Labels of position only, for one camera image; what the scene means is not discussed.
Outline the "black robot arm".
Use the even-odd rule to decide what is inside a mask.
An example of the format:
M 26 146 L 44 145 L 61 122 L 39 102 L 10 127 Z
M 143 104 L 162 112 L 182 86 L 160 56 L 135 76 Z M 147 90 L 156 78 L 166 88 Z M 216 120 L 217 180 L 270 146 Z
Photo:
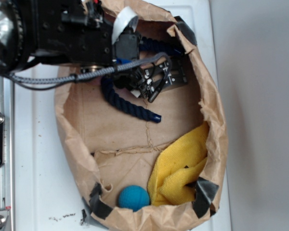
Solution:
M 128 7 L 108 21 L 99 0 L 0 0 L 0 75 L 40 63 L 88 68 L 135 61 L 145 47 L 137 23 Z

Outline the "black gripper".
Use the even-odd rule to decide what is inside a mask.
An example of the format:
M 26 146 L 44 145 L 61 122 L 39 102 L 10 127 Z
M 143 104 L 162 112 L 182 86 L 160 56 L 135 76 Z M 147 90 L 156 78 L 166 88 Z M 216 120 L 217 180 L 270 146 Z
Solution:
M 112 59 L 138 60 L 141 35 L 123 31 L 112 46 L 112 24 L 104 18 L 100 0 L 36 1 L 37 50 L 45 64 L 109 66 Z M 152 103 L 159 94 L 155 67 L 135 67 L 114 74 L 118 89 Z

